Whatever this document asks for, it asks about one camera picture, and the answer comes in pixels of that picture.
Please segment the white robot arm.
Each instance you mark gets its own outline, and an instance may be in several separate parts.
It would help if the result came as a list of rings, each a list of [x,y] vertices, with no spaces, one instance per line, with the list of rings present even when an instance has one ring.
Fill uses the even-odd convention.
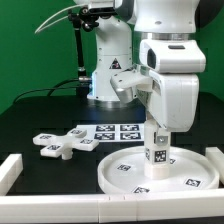
[[[97,65],[87,98],[105,107],[123,107],[145,92],[143,77],[131,68],[130,26],[150,44],[140,63],[165,75],[192,77],[205,68],[205,57],[189,38],[210,23],[224,0],[90,0],[96,27]]]

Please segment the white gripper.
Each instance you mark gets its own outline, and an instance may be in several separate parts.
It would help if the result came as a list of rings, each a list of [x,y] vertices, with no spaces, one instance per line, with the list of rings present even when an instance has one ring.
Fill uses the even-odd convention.
[[[162,127],[154,132],[154,143],[166,146],[170,144],[169,132],[186,132],[193,124],[199,79],[195,74],[159,74],[153,70],[147,78],[149,90],[138,88],[137,96]]]

